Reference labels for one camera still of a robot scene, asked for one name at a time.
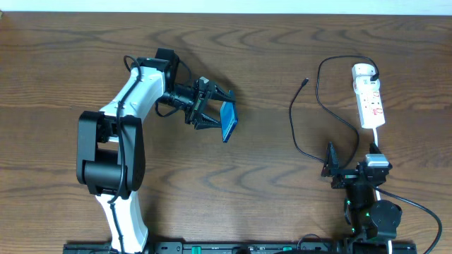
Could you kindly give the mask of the blue Galaxy smartphone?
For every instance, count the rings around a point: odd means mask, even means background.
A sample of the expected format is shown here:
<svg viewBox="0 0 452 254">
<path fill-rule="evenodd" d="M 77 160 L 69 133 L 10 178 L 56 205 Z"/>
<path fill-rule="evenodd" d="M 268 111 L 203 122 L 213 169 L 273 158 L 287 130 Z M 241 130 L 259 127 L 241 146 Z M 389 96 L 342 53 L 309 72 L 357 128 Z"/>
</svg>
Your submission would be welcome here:
<svg viewBox="0 0 452 254">
<path fill-rule="evenodd" d="M 227 143 L 238 123 L 237 108 L 234 102 L 223 102 L 220 108 L 220 122 L 222 141 Z"/>
</svg>

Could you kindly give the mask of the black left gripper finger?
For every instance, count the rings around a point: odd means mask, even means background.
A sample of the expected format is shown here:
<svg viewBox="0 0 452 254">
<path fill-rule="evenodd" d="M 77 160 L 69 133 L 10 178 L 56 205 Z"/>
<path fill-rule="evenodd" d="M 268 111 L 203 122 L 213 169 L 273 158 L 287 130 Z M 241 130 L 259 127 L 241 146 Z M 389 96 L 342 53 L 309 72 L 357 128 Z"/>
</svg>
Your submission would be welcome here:
<svg viewBox="0 0 452 254">
<path fill-rule="evenodd" d="M 221 102 L 236 102 L 235 96 L 230 92 L 225 92 L 215 81 L 208 82 L 210 99 Z"/>
<path fill-rule="evenodd" d="M 194 119 L 194 128 L 196 130 L 202 130 L 207 128 L 221 128 L 222 124 L 220 121 L 211 118 L 204 113 L 198 113 Z"/>
</svg>

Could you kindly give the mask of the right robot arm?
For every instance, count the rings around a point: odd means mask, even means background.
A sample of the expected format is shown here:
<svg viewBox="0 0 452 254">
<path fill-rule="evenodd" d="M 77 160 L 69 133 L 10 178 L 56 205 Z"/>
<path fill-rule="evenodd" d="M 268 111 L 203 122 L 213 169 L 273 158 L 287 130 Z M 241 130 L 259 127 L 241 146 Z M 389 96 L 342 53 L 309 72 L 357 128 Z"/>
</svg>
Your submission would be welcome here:
<svg viewBox="0 0 452 254">
<path fill-rule="evenodd" d="M 400 206 L 376 197 L 375 187 L 386 182 L 392 165 L 375 144 L 354 169 L 341 169 L 332 143 L 326 149 L 322 177 L 331 177 L 331 188 L 344 189 L 345 219 L 352 235 L 337 243 L 339 253 L 391 253 L 389 241 L 397 236 Z"/>
</svg>

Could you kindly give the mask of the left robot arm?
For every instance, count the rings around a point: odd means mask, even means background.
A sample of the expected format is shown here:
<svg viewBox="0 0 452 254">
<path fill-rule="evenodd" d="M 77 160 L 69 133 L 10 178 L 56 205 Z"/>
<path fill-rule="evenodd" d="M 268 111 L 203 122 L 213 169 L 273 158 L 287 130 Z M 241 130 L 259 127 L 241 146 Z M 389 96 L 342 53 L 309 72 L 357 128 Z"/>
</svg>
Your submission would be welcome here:
<svg viewBox="0 0 452 254">
<path fill-rule="evenodd" d="M 117 96 L 99 111 L 78 119 L 76 176 L 102 206 L 110 243 L 68 243 L 64 253 L 144 253 L 149 230 L 138 190 L 145 174 L 143 122 L 160 104 L 182 110 L 196 130 L 220 128 L 227 142 L 237 125 L 236 97 L 205 77 L 177 83 L 183 62 L 172 49 L 154 57 L 123 58 L 130 74 Z"/>
</svg>

